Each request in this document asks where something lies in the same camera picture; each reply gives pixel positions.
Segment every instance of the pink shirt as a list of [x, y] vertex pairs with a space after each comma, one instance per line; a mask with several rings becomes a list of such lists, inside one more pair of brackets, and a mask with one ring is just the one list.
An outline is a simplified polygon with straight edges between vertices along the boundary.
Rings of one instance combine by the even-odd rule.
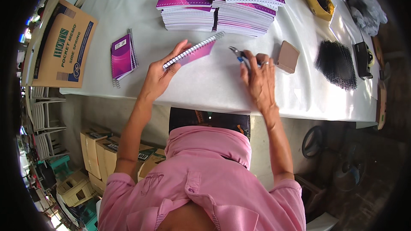
[[251, 147], [241, 133], [180, 127], [171, 131], [165, 152], [167, 160], [137, 184], [127, 174], [110, 175], [99, 231], [156, 230], [189, 201], [204, 208], [217, 230], [305, 230], [301, 186], [284, 179], [265, 190], [249, 171]]

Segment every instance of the green stool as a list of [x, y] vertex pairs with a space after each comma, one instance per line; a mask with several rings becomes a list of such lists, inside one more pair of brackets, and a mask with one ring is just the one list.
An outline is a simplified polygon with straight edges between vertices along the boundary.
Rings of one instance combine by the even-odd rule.
[[90, 200], [86, 206], [85, 211], [82, 214], [83, 222], [88, 231], [97, 231], [97, 200], [94, 198]]
[[49, 163], [51, 169], [53, 170], [54, 174], [56, 177], [58, 176], [59, 179], [65, 178], [67, 176], [70, 176], [74, 172], [70, 170], [69, 166], [67, 165], [67, 162], [70, 160], [70, 156], [68, 155], [63, 155], [63, 156], [57, 156], [53, 157], [50, 160], [47, 160]]

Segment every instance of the white tablecloth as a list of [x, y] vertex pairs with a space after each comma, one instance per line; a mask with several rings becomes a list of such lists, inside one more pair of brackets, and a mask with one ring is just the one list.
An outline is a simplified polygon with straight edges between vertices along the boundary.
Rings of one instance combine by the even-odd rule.
[[[352, 41], [362, 41], [343, 0], [332, 0], [339, 8]], [[294, 74], [276, 70], [275, 98], [280, 114], [292, 118], [322, 120], [375, 121], [378, 64], [374, 79], [357, 77], [358, 89], [346, 92], [329, 83], [315, 70], [318, 45], [323, 39], [335, 40], [328, 22], [314, 16], [305, 0], [285, 0], [267, 34], [251, 38], [226, 34], [209, 56], [181, 68], [156, 104], [188, 109], [258, 114], [240, 79], [240, 67], [228, 46], [249, 49], [277, 57], [287, 40], [300, 50]], [[86, 0], [82, 10], [99, 21], [85, 63], [83, 87], [61, 88], [63, 94], [93, 95], [107, 98], [136, 98], [151, 62], [167, 55], [183, 39], [196, 44], [211, 36], [209, 32], [167, 31], [157, 0]], [[110, 44], [132, 28], [139, 68], [113, 88], [110, 72]], [[371, 38], [364, 40], [372, 49]]]

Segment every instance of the white plastic chair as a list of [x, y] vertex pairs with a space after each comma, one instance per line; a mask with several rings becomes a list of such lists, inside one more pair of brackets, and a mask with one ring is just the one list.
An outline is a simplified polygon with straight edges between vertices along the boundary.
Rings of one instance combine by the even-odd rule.
[[49, 87], [47, 86], [32, 86], [30, 87], [30, 99], [38, 100], [63, 100], [65, 98], [49, 97]]
[[65, 102], [65, 100], [49, 100], [34, 103], [31, 106], [32, 116], [33, 116], [33, 131], [41, 130], [52, 130], [52, 129], [61, 129], [65, 126], [51, 126], [50, 122], [55, 122], [58, 120], [50, 120], [49, 114], [49, 104], [55, 102]]
[[44, 161], [44, 160], [47, 160], [55, 156], [69, 154], [69, 152], [67, 153], [59, 153], [59, 151], [57, 152], [57, 150], [61, 147], [61, 145], [55, 140], [51, 139], [51, 136], [50, 136], [51, 133], [63, 131], [65, 129], [66, 128], [59, 129], [59, 130], [53, 130], [53, 131], [41, 133], [37, 136], [34, 136], [34, 139], [36, 141], [36, 149], [37, 149], [37, 153], [39, 155], [40, 161]]

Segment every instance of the pliers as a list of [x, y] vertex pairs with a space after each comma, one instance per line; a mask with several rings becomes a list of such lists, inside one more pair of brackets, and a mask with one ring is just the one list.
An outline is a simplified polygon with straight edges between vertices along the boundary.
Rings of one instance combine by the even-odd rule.
[[244, 62], [245, 67], [247, 67], [248, 74], [251, 75], [251, 66], [248, 58], [245, 56], [243, 51], [238, 50], [236, 47], [229, 47], [231, 51], [237, 56], [237, 60], [239, 60], [240, 63]]

